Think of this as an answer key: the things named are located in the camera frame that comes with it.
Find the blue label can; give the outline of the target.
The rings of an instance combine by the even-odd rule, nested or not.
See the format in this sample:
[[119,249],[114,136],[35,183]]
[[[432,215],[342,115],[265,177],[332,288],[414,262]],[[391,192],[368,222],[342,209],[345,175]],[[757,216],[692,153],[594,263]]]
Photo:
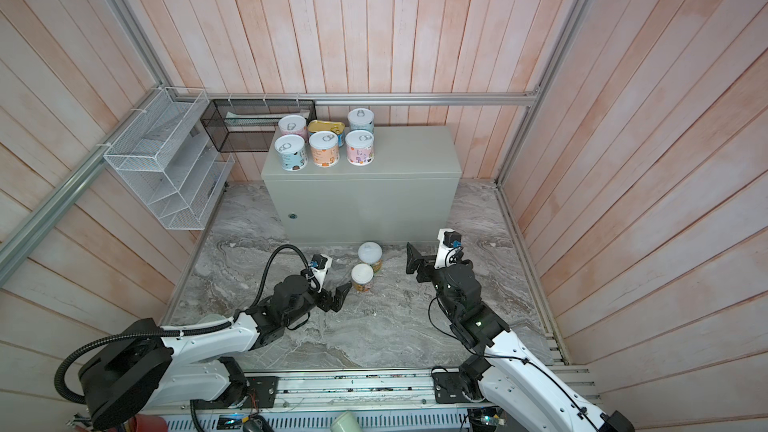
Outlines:
[[347,115],[347,121],[351,131],[374,132],[375,115],[372,110],[367,108],[352,109]]

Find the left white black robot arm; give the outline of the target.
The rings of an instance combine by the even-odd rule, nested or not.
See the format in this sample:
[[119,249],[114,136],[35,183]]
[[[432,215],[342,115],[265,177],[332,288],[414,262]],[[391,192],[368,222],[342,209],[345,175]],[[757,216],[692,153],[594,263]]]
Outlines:
[[161,327],[142,319],[123,333],[79,349],[93,357],[78,372],[77,399],[93,426],[109,429],[147,406],[180,402],[235,405],[248,381],[235,356],[281,338],[305,324],[313,309],[338,312],[350,282],[328,291],[314,279],[290,275],[270,296],[231,317],[198,326]]

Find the gold rectangular tin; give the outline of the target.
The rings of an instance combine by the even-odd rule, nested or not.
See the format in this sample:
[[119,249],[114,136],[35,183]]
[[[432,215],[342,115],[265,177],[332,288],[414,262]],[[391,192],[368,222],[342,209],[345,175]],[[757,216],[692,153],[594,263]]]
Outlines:
[[342,122],[313,120],[308,123],[307,129],[310,136],[319,132],[333,132],[338,138],[339,147],[344,145],[346,127]]

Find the red label can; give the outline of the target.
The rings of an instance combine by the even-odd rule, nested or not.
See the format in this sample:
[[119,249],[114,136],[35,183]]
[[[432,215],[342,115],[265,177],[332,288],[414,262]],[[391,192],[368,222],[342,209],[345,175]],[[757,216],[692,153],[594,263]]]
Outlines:
[[374,134],[353,130],[345,139],[347,160],[354,166],[365,166],[374,160]]

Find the pink label can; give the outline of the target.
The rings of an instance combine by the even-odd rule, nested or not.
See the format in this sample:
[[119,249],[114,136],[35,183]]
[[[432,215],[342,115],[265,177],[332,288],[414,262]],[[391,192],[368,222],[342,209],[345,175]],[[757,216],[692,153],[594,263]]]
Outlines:
[[304,141],[308,140],[307,120],[301,115],[291,114],[280,118],[278,128],[283,136],[296,135]]

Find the teal label can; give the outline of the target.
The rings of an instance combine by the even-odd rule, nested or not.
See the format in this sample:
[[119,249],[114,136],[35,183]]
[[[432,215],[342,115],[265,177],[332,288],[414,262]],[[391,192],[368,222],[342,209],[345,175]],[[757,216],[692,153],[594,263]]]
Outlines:
[[274,143],[274,149],[283,170],[298,171],[307,165],[306,142],[299,135],[280,136]]

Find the orange label pull-tab can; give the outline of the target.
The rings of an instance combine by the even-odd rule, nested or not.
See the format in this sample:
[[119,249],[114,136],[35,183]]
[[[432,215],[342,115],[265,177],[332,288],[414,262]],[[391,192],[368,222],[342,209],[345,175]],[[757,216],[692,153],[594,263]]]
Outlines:
[[336,133],[319,131],[309,137],[312,159],[316,166],[330,168],[340,160],[339,140]]

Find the small orange can white lid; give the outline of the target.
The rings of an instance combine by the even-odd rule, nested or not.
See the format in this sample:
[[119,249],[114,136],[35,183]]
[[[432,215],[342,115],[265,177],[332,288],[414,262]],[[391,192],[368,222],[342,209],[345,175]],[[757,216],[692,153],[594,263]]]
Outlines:
[[351,271],[352,285],[358,292],[369,291],[373,278],[374,270],[366,263],[355,265]]

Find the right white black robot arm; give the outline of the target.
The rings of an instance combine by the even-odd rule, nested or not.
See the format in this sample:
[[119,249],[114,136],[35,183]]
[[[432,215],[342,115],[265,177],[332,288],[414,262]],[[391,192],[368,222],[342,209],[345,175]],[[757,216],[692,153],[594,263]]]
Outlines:
[[406,246],[406,273],[429,283],[451,333],[470,352],[459,368],[465,394],[501,408],[529,431],[633,431],[621,412],[587,400],[541,362],[482,300],[472,263],[450,250],[425,256]]

